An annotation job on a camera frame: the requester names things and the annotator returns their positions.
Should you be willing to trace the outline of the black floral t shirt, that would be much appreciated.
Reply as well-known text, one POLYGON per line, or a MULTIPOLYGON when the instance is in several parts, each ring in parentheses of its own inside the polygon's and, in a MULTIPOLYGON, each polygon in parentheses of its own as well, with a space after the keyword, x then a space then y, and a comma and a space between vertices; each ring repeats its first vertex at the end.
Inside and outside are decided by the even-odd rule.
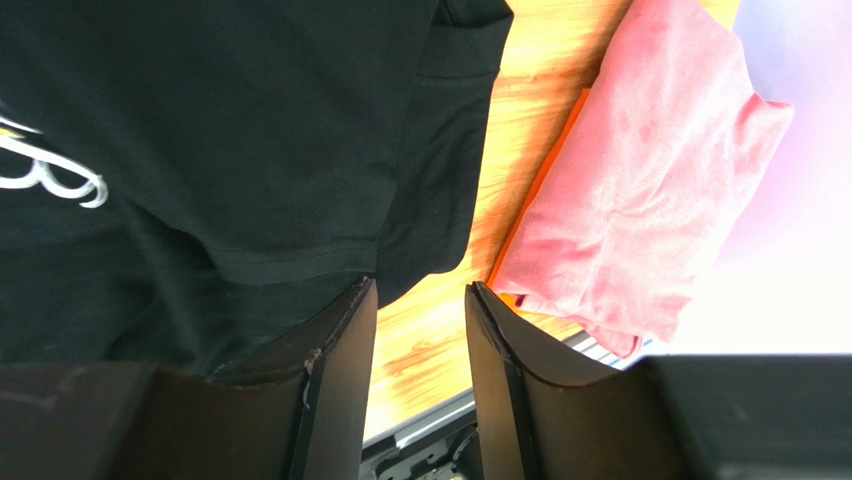
POLYGON ((206 376, 472 227, 504 1, 5 1, 1 359, 206 376))

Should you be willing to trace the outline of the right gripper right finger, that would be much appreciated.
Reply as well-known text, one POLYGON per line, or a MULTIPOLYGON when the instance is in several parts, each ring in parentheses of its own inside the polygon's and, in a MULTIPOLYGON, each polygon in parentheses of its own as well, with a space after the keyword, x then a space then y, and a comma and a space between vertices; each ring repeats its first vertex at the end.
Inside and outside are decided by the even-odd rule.
POLYGON ((847 479, 847 355, 646 356, 556 340, 485 284, 465 292, 488 479, 847 479))

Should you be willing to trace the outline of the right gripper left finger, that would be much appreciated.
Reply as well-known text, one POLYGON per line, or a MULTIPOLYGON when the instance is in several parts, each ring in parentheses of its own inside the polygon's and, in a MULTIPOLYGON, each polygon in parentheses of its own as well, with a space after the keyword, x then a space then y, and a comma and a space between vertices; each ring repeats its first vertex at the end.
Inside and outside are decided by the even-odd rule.
POLYGON ((377 291, 208 378, 143 362, 1 369, 5 479, 354 479, 377 291))

